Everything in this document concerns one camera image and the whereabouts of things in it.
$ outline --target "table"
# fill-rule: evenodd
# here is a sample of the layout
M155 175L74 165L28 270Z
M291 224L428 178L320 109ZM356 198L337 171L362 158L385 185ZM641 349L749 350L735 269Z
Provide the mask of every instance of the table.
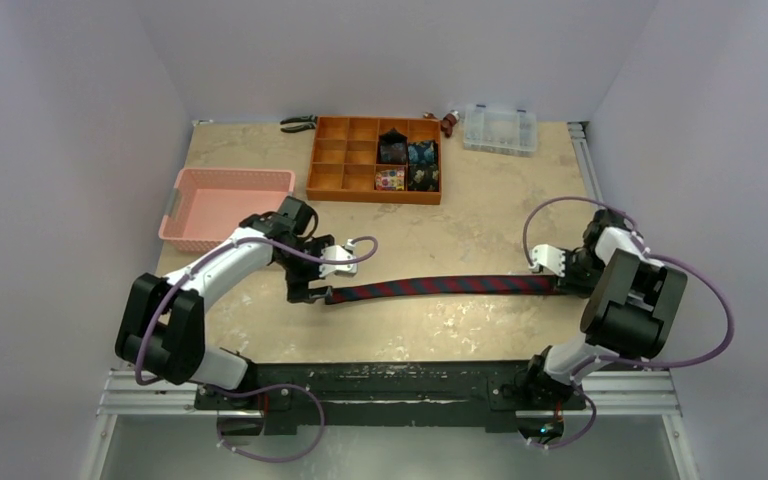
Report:
M313 135L284 134L276 124L198 125L186 166L294 170L295 195L305 199ZM320 216L317 234L340 244L361 235L380 242L356 277L327 284L528 273L526 215L548 198L585 195L564 123L540 123L530 158L464 150L459 128L441 150L439 206L310 202ZM582 202L551 205L532 222L529 244L577 247L591 216ZM165 244L157 274L195 258ZM280 267L249 276L208 312L208 342L264 363L527 359L577 332L584 307L572 297L463 295L291 305L285 295Z

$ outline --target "clear plastic box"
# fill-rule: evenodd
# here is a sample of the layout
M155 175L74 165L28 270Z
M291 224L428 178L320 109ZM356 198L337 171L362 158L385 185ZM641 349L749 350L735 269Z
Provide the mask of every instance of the clear plastic box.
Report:
M525 110L468 105L464 148L528 157L537 151L537 116Z

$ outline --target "pink plastic basket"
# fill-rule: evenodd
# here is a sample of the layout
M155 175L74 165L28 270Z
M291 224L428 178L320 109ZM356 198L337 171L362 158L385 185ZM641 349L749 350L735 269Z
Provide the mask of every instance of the pink plastic basket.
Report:
M249 215L278 210L295 182L290 170L184 168L166 205L160 238L182 252L206 252Z

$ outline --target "pliers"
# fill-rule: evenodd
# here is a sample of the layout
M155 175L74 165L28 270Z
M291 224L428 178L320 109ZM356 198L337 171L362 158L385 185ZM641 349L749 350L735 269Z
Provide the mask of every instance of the pliers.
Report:
M298 123L299 125L290 125L289 127L282 127L281 131L284 133L299 133L305 130L313 130L316 128L316 115L302 115L300 117L290 117L281 120L281 125L288 123Z

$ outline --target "orange tray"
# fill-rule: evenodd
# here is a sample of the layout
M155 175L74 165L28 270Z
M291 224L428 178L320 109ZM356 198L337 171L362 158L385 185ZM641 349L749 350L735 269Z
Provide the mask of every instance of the orange tray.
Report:
M406 165L376 163L378 135L395 128L408 142L434 140L440 189L437 192L375 190L375 172ZM379 117L319 117L310 157L307 198L332 202L439 205L443 196L443 152L437 120Z
M278 210L295 181L290 170L184 168L166 205L160 238L182 252L207 252L246 217Z

